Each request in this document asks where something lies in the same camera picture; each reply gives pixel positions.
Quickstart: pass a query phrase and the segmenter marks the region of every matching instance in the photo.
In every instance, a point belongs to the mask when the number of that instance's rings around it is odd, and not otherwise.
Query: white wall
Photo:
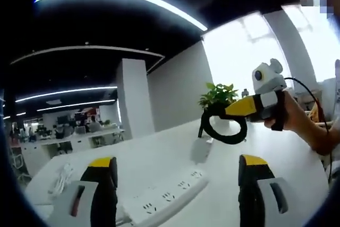
[[[117,86],[125,137],[155,133],[145,61],[122,59],[117,69]]]
[[[299,79],[311,90],[319,89],[306,47],[298,30],[285,11],[267,13],[263,17],[269,23],[281,45],[292,77]],[[296,82],[294,82],[294,90],[296,92],[305,92],[305,88]]]
[[[106,120],[110,120],[111,123],[116,123],[120,125],[119,117],[118,117],[118,109],[117,103],[113,103],[112,105],[103,105],[99,106],[100,111],[100,119],[105,122]]]
[[[335,78],[326,79],[319,83],[322,90],[321,106],[324,110],[326,120],[334,118],[335,97],[336,97],[336,82]]]
[[[59,116],[64,116],[64,115],[72,116],[76,112],[79,112],[79,109],[43,114],[42,121],[44,123],[44,126],[47,128],[47,130],[53,130],[53,125],[57,124],[57,118]]]
[[[148,75],[155,130],[161,131],[200,118],[197,104],[213,82],[202,42],[189,47]]]

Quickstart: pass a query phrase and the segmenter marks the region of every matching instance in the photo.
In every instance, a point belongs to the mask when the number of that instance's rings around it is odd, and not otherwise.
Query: office desk
[[[261,123],[248,125],[247,142],[226,145],[213,141],[206,161],[196,165],[206,172],[208,186],[162,227],[239,226],[237,176],[241,154],[262,157],[276,177],[287,180],[304,219],[317,210],[328,192],[327,178],[317,154],[290,131],[271,131]],[[192,153],[199,126],[197,120],[140,139],[54,157],[27,186],[27,198],[34,204],[51,203],[47,190],[57,177],[57,169],[66,162],[74,167],[71,179],[79,180],[93,159],[116,156],[117,194],[119,201],[124,202],[125,198],[140,194],[169,174],[195,165]],[[226,134],[239,129],[236,122],[230,122]]]
[[[46,139],[38,140],[36,142],[20,143],[17,147],[21,147],[21,152],[28,173],[31,176],[35,174],[53,158],[57,144],[64,142],[70,142],[72,146],[72,153],[80,152],[94,148],[92,142],[93,137],[104,136],[107,134],[121,133],[124,130],[119,128],[107,129],[103,131],[97,131],[94,133],[86,134],[72,134],[63,139]]]

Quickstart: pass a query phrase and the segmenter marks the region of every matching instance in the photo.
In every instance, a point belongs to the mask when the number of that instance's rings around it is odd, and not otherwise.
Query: black ceiling
[[[164,1],[212,29],[238,16],[268,12],[297,0]],[[199,41],[203,33],[176,14],[142,0],[42,0],[36,4],[3,0],[3,10],[0,83],[16,97],[114,83],[123,57],[144,59],[147,69],[159,60],[148,54],[78,49],[34,55],[10,65],[33,52],[85,45],[125,47],[164,55],[164,63]]]
[[[15,105],[15,112],[16,113],[26,112],[23,118],[30,118],[30,117],[40,116],[46,113],[60,112],[60,111],[80,109],[80,108],[86,108],[86,107],[96,107],[96,106],[105,105],[105,104],[112,104],[113,102],[93,103],[93,104],[87,104],[87,105],[70,106],[67,108],[62,107],[62,108],[37,112],[37,110],[40,110],[40,109],[46,109],[46,108],[56,107],[56,106],[61,106],[61,105],[64,106],[64,105],[73,105],[73,104],[85,103],[85,102],[102,101],[105,92],[108,92],[107,96],[105,97],[105,100],[117,99],[117,91],[115,89],[97,90],[97,91],[96,90],[95,91],[81,91],[81,92],[74,92],[71,94],[52,95],[52,96],[26,100],[23,102],[18,102]],[[51,100],[60,100],[60,102],[62,103],[56,104],[56,105],[49,104],[48,102],[50,102]],[[7,106],[5,106],[4,116],[10,115],[7,112],[8,112]]]

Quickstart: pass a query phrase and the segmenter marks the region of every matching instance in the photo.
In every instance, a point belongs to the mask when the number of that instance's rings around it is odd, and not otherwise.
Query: electrical outlet
[[[122,199],[122,204],[135,226],[155,227],[178,213],[207,184],[202,171],[189,169],[160,181],[140,196]]]

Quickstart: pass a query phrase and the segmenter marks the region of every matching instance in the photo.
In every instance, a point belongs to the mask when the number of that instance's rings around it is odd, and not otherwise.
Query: window
[[[340,58],[340,44],[327,14],[320,13],[319,6],[283,6],[283,10],[300,33],[317,81],[335,77],[334,65]],[[304,20],[296,18],[301,15]]]
[[[276,58],[283,67],[282,75],[291,76],[276,37],[259,13],[229,22],[203,39],[212,80],[215,84],[233,83],[239,97],[245,88],[254,94],[251,75],[261,62],[270,64],[270,59]]]

